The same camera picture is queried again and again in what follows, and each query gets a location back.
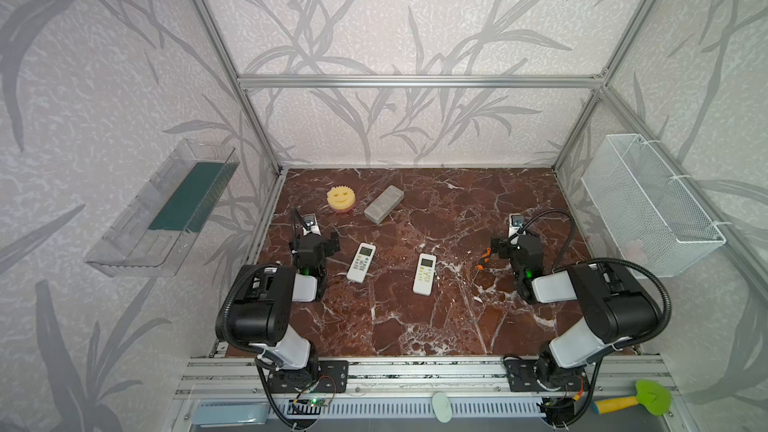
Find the white remote with batteries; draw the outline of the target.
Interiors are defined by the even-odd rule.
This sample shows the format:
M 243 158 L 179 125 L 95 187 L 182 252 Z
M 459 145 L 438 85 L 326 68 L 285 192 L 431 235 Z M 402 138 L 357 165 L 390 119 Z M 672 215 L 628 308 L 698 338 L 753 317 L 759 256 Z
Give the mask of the white remote with batteries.
M 434 255 L 421 254 L 418 259 L 417 270 L 414 277 L 412 290 L 421 296 L 430 296 L 432 293 L 437 259 Z

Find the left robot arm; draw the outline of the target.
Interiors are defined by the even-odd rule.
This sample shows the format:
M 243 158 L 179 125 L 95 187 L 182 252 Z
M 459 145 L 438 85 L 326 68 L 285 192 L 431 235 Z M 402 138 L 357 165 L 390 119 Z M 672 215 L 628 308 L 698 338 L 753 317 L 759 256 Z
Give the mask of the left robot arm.
M 229 346 L 255 356 L 275 375 L 314 381 L 320 366 L 316 347 L 290 325 L 295 303 L 319 302 L 325 295 L 327 259 L 340 251 L 339 234 L 308 233 L 291 243 L 290 265 L 245 265 L 219 310 L 215 333 Z

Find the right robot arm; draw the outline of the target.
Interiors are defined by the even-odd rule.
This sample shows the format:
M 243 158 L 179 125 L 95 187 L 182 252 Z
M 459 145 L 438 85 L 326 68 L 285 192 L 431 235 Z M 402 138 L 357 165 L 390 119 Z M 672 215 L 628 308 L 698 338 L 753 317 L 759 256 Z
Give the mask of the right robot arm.
M 493 255 L 510 262 L 525 302 L 576 302 L 582 313 L 565 333 L 543 345 L 536 359 L 517 359 L 508 368 L 513 387 L 560 391 L 573 385 L 587 365 L 657 337 L 671 321 L 666 287 L 636 263 L 599 257 L 546 274 L 541 241 L 528 234 L 492 238 L 481 262 Z

